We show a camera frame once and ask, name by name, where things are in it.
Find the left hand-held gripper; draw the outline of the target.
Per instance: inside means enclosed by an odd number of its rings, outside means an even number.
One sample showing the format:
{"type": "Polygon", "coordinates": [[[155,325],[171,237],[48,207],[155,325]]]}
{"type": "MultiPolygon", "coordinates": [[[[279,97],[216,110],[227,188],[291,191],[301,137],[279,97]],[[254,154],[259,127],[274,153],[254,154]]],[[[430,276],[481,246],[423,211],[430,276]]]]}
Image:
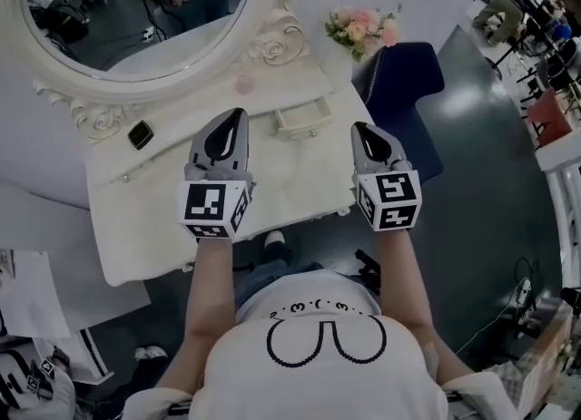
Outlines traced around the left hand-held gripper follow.
{"type": "Polygon", "coordinates": [[[193,137],[177,220],[196,239],[237,236],[255,186],[248,158],[249,116],[242,108],[221,113],[193,137]]]}

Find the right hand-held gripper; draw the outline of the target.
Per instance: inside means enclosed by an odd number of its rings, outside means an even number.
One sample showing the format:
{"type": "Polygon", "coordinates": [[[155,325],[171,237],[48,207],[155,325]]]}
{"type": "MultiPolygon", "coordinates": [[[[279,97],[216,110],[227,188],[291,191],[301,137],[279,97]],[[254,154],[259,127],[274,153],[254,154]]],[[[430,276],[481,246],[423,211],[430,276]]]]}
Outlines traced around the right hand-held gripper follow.
{"type": "Polygon", "coordinates": [[[366,122],[355,122],[350,138],[355,201],[368,224],[374,231],[413,228],[423,202],[419,173],[399,140],[366,122]]]}

